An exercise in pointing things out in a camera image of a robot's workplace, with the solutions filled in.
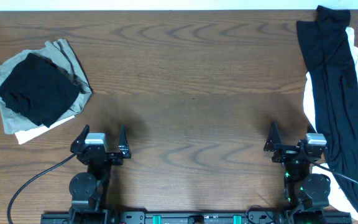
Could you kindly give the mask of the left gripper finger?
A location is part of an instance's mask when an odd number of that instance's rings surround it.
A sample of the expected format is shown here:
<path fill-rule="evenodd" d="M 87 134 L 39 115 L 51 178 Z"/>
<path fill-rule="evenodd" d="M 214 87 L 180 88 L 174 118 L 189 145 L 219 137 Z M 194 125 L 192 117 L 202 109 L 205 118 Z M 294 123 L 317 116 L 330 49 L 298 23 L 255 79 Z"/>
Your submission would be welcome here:
<path fill-rule="evenodd" d="M 90 132 L 90 126 L 87 124 L 78 137 L 73 141 L 73 146 L 80 146 L 85 143 L 85 139 Z"/>
<path fill-rule="evenodd" d="M 129 144 L 127 142 L 124 125 L 120 127 L 119 133 L 119 150 L 122 153 L 129 153 Z"/>

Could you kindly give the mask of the black leggings with red waistband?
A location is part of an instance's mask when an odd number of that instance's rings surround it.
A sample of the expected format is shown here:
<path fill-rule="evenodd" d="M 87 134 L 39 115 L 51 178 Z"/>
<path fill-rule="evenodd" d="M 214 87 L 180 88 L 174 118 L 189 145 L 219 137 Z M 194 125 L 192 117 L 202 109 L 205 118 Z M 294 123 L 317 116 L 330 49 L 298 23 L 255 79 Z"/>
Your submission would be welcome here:
<path fill-rule="evenodd" d="M 358 213 L 358 82 L 346 28 L 348 10 L 317 7 L 313 22 L 297 21 L 301 52 L 311 76 L 316 132 L 328 142 L 324 156 Z"/>

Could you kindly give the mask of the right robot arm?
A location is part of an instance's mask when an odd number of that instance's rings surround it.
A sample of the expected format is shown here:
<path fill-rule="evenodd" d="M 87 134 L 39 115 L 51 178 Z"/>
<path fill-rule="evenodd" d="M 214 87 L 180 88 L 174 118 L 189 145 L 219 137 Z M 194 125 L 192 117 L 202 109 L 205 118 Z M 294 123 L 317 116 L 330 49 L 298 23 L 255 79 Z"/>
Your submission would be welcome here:
<path fill-rule="evenodd" d="M 331 180 L 324 174 L 313 174 L 312 163 L 321 159 L 327 140 L 322 134 L 308 133 L 294 146 L 282 143 L 278 126 L 273 122 L 264 146 L 272 152 L 272 162 L 285 168 L 284 196 L 288 207 L 274 215 L 274 223 L 326 223 L 323 208 L 329 205 Z"/>

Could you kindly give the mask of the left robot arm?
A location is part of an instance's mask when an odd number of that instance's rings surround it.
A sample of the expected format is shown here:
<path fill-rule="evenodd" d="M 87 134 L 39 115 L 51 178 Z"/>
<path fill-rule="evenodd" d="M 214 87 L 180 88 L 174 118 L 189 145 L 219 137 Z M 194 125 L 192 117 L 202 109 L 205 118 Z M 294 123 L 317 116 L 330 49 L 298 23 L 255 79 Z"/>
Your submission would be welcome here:
<path fill-rule="evenodd" d="M 118 152 L 107 152 L 106 135 L 91 133 L 86 125 L 70 147 L 76 158 L 87 166 L 86 172 L 75 175 L 69 184 L 71 207 L 69 224 L 117 224 L 120 217 L 106 208 L 111 167 L 121 166 L 131 158 L 124 126 L 120 127 Z"/>

